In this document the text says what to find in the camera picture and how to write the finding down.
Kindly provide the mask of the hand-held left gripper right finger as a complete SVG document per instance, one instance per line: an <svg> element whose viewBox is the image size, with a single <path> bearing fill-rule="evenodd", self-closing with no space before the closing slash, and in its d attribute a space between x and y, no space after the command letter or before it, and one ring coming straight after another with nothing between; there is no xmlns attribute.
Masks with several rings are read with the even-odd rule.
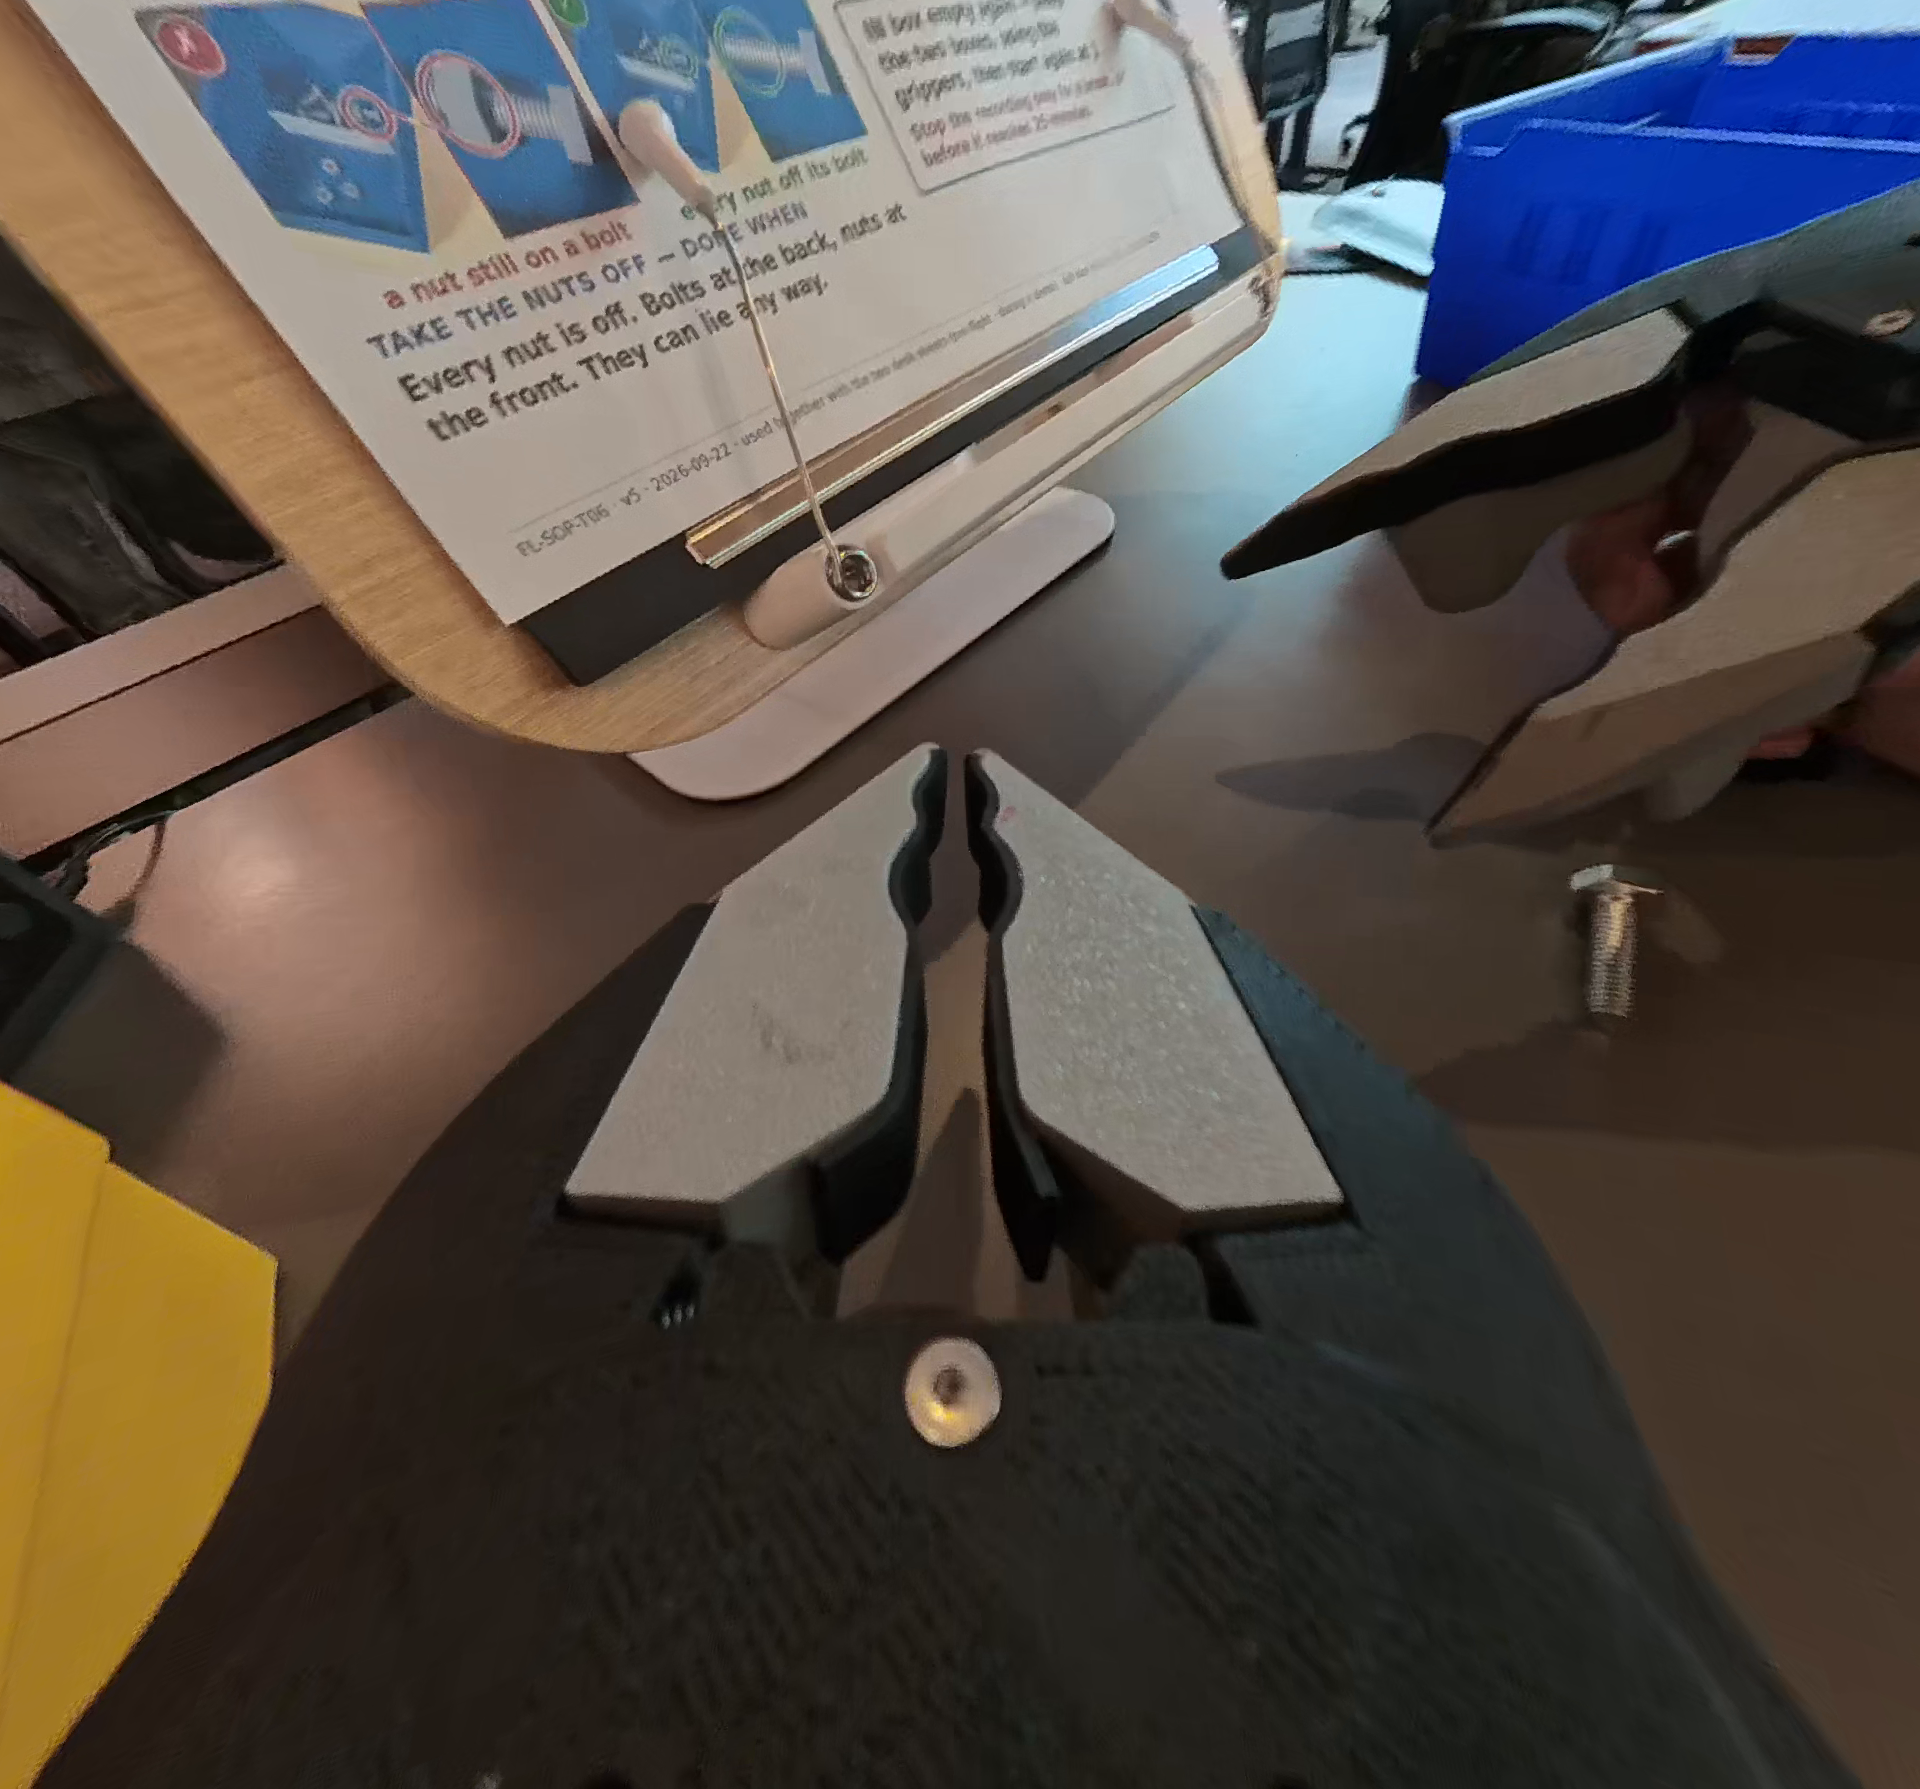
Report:
<svg viewBox="0 0 1920 1789"><path fill-rule="evenodd" d="M983 1103L1016 1264L1110 1285L1139 1248L1345 1198L1188 895L1006 758L963 773Z"/></svg>

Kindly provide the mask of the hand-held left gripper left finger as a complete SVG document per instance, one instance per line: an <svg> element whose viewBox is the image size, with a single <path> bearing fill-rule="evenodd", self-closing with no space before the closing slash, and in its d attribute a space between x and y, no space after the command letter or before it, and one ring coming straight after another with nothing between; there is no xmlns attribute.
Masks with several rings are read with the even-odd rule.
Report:
<svg viewBox="0 0 1920 1789"><path fill-rule="evenodd" d="M931 859L919 745L720 891L565 1183L570 1214L842 1265L919 1160Z"/></svg>

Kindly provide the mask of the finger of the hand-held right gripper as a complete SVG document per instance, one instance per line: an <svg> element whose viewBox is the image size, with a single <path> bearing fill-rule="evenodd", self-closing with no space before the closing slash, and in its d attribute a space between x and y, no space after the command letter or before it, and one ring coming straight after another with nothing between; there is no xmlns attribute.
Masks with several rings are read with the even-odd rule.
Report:
<svg viewBox="0 0 1920 1789"><path fill-rule="evenodd" d="M1694 602L1513 722L1428 838L1499 838L1620 802L1653 821L1700 812L1762 739L1858 694L1877 625L1915 581L1915 445L1827 458L1733 538Z"/></svg>
<svg viewBox="0 0 1920 1789"><path fill-rule="evenodd" d="M1685 466L1694 329L1636 315L1440 398L1232 545L1230 581L1381 535L1437 614L1499 602L1554 534Z"/></svg>

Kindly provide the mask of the steel hex bolt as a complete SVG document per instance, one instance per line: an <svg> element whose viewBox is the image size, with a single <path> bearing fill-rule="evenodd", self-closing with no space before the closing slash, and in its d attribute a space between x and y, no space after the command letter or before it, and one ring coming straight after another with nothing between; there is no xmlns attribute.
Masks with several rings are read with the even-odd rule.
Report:
<svg viewBox="0 0 1920 1789"><path fill-rule="evenodd" d="M1640 917L1664 889L1620 863L1582 868L1569 877L1573 919L1586 943L1582 1004L1591 1020L1620 1024L1636 1004Z"/></svg>

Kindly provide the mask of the yellow plastic bin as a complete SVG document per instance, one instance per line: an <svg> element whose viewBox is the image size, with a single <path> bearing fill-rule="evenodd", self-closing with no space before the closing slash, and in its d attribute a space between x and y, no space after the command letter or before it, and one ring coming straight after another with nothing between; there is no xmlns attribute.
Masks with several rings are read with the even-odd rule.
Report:
<svg viewBox="0 0 1920 1789"><path fill-rule="evenodd" d="M2 1783L178 1587L273 1380L271 1255L2 1090Z"/></svg>

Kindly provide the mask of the person's right hand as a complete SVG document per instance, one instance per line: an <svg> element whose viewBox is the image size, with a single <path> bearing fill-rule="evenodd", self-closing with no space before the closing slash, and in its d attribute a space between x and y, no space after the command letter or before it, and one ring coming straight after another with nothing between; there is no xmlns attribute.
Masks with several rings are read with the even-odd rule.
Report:
<svg viewBox="0 0 1920 1789"><path fill-rule="evenodd" d="M1728 385L1695 392L1688 407L1692 449L1678 469L1656 493L1594 513L1568 535L1571 585L1616 635L1654 627L1692 602L1716 540L1754 521L1795 469L1853 452L1850 437ZM1886 614L1877 668L1853 697L1741 745L1707 796L1736 778L1815 778L1844 749L1915 777L1915 649L1915 599L1907 599Z"/></svg>

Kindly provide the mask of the blue plastic bin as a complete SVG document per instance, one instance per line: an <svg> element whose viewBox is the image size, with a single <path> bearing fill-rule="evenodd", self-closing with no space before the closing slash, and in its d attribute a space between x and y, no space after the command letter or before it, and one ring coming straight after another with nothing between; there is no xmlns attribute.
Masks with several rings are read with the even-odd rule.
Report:
<svg viewBox="0 0 1920 1789"><path fill-rule="evenodd" d="M1676 46L1446 122L1418 375L1453 389L1621 289L1917 173L1917 34Z"/></svg>

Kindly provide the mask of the white rounded object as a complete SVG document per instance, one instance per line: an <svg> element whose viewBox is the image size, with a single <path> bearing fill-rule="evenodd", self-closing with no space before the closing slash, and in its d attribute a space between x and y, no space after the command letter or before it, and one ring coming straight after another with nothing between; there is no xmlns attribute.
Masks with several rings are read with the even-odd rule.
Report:
<svg viewBox="0 0 1920 1789"><path fill-rule="evenodd" d="M1428 282L1445 202L1445 183L1425 176L1388 175L1347 187L1311 219L1309 244Z"/></svg>

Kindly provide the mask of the printed instruction sheet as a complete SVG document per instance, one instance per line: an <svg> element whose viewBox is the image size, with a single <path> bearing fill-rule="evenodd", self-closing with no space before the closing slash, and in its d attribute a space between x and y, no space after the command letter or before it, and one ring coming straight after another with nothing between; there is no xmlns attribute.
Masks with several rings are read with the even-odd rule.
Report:
<svg viewBox="0 0 1920 1789"><path fill-rule="evenodd" d="M506 625L1237 224L1113 0L23 0ZM1198 34L1219 0L1156 0Z"/></svg>

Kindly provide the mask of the instruction sheet on stand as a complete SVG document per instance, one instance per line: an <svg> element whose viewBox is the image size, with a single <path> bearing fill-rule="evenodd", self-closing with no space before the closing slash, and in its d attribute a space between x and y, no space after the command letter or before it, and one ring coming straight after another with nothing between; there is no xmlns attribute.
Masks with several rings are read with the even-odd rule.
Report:
<svg viewBox="0 0 1920 1789"><path fill-rule="evenodd" d="M1234 159L1279 210L1225 1L1193 34ZM880 569L839 604L789 471L668 551L506 625L241 295L23 0L5 0L5 239L327 611L411 694L669 790L780 787L1113 540L1070 480L1265 331L1282 278L1221 241L823 458L828 526Z"/></svg>

